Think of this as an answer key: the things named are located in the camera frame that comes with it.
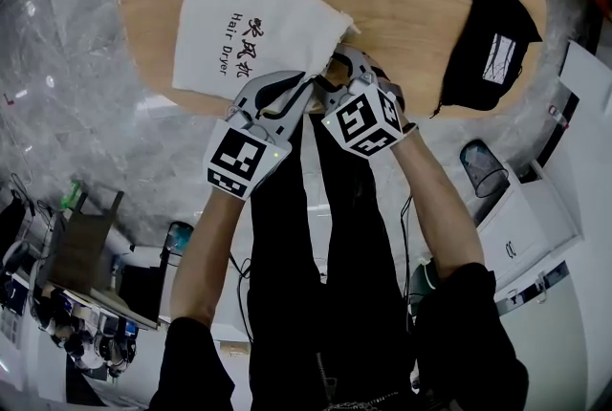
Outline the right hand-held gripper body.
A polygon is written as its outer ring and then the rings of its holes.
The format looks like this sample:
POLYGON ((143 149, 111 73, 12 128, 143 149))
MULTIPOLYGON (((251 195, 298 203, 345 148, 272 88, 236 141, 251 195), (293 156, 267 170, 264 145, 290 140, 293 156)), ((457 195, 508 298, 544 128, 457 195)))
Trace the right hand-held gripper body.
POLYGON ((375 72, 347 85, 340 107, 326 111, 322 123, 345 151, 368 159, 396 144, 405 132, 400 115, 401 90, 375 72))

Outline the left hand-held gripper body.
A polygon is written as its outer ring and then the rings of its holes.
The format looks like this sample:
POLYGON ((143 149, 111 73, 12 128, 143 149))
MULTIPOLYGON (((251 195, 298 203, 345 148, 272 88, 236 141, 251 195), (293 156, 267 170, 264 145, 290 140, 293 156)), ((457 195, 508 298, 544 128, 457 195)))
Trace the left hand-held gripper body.
POLYGON ((292 146, 275 139, 246 112, 231 107, 219 119, 206 151, 206 180, 241 200, 247 200, 291 153, 292 146))

